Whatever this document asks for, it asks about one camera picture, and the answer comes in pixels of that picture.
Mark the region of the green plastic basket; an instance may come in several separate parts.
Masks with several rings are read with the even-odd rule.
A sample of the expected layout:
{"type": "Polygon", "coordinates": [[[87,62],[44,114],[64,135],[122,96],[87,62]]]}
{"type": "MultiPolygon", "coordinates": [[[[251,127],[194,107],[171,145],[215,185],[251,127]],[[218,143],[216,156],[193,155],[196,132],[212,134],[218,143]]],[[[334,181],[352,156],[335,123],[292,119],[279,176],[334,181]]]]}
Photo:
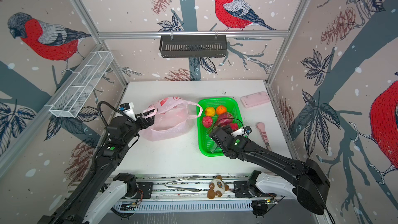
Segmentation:
{"type": "Polygon", "coordinates": [[[207,157],[219,157],[223,155],[222,149],[209,137],[212,127],[206,128],[203,126],[203,118],[205,117],[205,110],[208,107],[217,109],[219,106],[224,106],[227,112],[232,115],[232,123],[236,123],[239,128],[243,127],[242,117],[238,103],[235,99],[230,97],[218,97],[210,99],[202,99],[198,102],[203,109],[202,115],[197,119],[198,127],[198,145],[201,153],[207,157]]]}

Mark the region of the pink plastic bag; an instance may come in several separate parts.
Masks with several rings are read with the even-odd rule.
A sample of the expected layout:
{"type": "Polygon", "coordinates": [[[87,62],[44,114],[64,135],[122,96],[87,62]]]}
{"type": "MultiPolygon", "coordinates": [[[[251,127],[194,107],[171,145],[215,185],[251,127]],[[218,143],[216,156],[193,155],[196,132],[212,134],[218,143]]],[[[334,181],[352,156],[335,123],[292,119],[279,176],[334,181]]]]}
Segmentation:
{"type": "Polygon", "coordinates": [[[151,104],[145,112],[151,110],[154,124],[139,131],[139,135],[149,141],[173,139],[188,133],[203,113],[198,103],[177,96],[163,98],[151,104]]]}

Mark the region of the red fruit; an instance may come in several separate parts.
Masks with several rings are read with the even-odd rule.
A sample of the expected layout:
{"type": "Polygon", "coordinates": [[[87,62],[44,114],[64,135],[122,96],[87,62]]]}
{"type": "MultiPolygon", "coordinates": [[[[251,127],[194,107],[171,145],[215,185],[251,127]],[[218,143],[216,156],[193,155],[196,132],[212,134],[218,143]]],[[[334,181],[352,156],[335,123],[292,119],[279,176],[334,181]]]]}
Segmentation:
{"type": "Polygon", "coordinates": [[[214,123],[214,121],[213,121],[213,119],[212,119],[211,116],[205,116],[205,117],[203,117],[202,125],[203,125],[205,128],[210,128],[210,127],[212,127],[212,126],[213,126],[213,123],[214,123]]]}

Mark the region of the orange fruit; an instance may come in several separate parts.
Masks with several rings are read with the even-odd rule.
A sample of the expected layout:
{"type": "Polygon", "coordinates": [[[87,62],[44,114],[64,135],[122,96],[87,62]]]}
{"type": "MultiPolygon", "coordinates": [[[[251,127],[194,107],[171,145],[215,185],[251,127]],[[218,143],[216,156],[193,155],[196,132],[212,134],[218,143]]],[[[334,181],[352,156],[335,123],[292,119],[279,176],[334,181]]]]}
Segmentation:
{"type": "Polygon", "coordinates": [[[223,105],[220,105],[220,106],[218,106],[216,108],[216,114],[217,115],[225,114],[227,111],[228,111],[227,108],[225,106],[223,106],[223,105]]]}

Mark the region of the yellow fruit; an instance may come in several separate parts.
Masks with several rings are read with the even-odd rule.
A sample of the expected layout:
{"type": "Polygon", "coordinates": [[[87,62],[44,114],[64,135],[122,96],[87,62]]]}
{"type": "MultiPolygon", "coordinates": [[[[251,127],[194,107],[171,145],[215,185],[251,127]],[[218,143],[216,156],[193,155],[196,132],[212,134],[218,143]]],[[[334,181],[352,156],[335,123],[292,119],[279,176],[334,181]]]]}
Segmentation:
{"type": "Polygon", "coordinates": [[[205,116],[213,117],[216,114],[216,110],[213,107],[207,107],[205,109],[205,116]]]}

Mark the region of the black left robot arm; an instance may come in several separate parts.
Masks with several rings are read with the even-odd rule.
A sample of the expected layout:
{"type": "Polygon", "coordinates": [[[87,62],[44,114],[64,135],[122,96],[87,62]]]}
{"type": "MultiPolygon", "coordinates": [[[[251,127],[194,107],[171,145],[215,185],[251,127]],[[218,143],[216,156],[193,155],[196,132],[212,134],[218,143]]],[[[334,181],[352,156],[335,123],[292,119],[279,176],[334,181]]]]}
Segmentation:
{"type": "Polygon", "coordinates": [[[144,198],[133,174],[120,173],[110,186],[105,183],[139,140],[139,132],[154,124],[157,111],[151,107],[136,115],[131,103],[111,110],[118,116],[110,122],[102,119],[105,139],[92,157],[88,174],[51,216],[40,218],[40,224],[97,224],[120,199],[144,198]]]}

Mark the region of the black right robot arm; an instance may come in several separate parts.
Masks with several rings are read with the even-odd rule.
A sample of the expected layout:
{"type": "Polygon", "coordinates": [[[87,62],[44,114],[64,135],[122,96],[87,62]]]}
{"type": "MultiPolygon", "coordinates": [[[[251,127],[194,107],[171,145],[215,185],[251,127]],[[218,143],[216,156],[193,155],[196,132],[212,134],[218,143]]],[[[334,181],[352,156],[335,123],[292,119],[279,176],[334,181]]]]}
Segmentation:
{"type": "Polygon", "coordinates": [[[215,127],[209,137],[230,159],[256,164],[285,179],[298,203],[308,211],[323,215],[330,182],[314,160],[305,162],[284,157],[265,149],[243,135],[235,135],[230,127],[215,127]]]}

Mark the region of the brown white plush toy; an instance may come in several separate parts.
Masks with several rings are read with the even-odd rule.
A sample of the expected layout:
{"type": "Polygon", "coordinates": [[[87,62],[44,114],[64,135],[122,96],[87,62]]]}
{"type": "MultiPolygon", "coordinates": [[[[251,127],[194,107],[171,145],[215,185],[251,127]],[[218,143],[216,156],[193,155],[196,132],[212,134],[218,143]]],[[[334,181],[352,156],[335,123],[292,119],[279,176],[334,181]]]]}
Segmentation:
{"type": "Polygon", "coordinates": [[[211,200],[221,198],[229,190],[229,185],[222,180],[221,175],[217,175],[209,184],[207,198],[211,200]]]}

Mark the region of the metal tongs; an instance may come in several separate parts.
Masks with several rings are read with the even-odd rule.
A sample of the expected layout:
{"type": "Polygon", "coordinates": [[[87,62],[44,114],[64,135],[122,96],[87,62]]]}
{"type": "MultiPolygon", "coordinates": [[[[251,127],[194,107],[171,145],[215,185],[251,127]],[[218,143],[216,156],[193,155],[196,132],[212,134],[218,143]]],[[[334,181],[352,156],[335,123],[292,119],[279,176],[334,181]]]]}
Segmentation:
{"type": "Polygon", "coordinates": [[[201,188],[196,186],[195,180],[199,179],[198,175],[191,175],[186,177],[172,178],[171,180],[164,183],[164,186],[169,189],[188,191],[193,193],[198,193],[201,188]]]}

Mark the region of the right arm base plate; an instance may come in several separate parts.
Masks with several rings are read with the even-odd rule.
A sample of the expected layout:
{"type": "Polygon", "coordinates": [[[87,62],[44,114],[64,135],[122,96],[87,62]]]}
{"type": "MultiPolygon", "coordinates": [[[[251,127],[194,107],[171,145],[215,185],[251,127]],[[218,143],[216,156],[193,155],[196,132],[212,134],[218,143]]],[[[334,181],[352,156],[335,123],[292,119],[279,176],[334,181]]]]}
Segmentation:
{"type": "Polygon", "coordinates": [[[275,198],[277,194],[263,193],[248,181],[235,181],[232,192],[236,198],[275,198]]]}

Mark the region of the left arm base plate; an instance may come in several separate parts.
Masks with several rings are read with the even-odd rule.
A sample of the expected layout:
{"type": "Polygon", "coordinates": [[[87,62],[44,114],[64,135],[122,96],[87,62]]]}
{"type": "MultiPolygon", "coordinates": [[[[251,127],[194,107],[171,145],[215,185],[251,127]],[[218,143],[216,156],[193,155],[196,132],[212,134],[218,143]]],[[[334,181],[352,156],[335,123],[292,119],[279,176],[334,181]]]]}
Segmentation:
{"type": "Polygon", "coordinates": [[[137,184],[137,193],[133,197],[133,199],[151,199],[152,191],[153,191],[153,183],[152,182],[138,182],[137,184]]]}

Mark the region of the black hanging wall basket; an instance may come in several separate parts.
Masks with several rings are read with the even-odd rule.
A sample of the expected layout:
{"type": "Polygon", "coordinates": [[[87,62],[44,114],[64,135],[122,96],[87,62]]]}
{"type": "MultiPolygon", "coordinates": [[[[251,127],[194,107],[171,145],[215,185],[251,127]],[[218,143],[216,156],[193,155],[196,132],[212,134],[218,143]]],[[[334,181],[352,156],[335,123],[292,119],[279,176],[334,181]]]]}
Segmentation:
{"type": "Polygon", "coordinates": [[[159,46],[163,58],[222,58],[228,53],[225,35],[162,36],[159,46]]]}

